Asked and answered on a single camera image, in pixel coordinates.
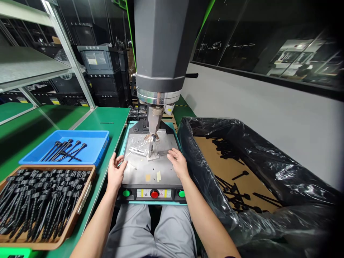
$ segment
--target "red emergency stop button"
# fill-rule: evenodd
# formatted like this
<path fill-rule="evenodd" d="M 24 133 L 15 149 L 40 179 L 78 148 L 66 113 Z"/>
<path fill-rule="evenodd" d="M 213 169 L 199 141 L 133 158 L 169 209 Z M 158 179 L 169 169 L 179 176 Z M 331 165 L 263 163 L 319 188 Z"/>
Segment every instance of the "red emergency stop button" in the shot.
<path fill-rule="evenodd" d="M 152 191 L 150 191 L 150 196 L 152 197 L 152 198 L 158 198 L 159 197 L 159 191 L 158 190 L 152 190 Z"/>

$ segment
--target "window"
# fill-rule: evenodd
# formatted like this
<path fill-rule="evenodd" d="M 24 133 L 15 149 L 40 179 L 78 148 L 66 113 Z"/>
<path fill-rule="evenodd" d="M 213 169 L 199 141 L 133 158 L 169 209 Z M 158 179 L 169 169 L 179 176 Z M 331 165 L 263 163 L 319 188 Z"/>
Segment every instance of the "window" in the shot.
<path fill-rule="evenodd" d="M 340 48 L 311 4 L 217 0 L 193 61 L 342 90 Z"/>

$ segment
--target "white wall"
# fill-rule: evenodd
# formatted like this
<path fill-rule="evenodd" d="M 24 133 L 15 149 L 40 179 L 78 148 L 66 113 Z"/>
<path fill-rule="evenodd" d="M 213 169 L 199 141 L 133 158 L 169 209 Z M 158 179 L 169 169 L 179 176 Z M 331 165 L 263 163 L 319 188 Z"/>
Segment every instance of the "white wall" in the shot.
<path fill-rule="evenodd" d="M 340 190 L 344 104 L 250 78 L 189 64 L 182 96 L 202 117 L 237 118 Z"/>

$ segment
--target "ultrasonic welding machine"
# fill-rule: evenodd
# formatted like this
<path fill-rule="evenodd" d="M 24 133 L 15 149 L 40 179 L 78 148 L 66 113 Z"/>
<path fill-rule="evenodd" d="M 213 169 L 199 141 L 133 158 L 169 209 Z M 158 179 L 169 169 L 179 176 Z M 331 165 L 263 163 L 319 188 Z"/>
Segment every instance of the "ultrasonic welding machine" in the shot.
<path fill-rule="evenodd" d="M 134 0 L 136 86 L 148 119 L 127 128 L 121 202 L 185 204 L 166 154 L 179 149 L 174 129 L 161 121 L 179 99 L 195 39 L 209 0 Z"/>

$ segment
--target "metal shelf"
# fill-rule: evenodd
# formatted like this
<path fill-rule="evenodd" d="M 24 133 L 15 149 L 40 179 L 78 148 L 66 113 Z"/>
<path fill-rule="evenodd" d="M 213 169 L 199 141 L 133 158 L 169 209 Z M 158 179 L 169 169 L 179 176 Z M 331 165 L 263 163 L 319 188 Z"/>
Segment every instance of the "metal shelf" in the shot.
<path fill-rule="evenodd" d="M 0 0 L 0 17 L 20 19 L 53 27 L 47 13 L 12 0 Z"/>
<path fill-rule="evenodd" d="M 0 47 L 0 92 L 66 74 L 71 69 L 27 47 Z"/>

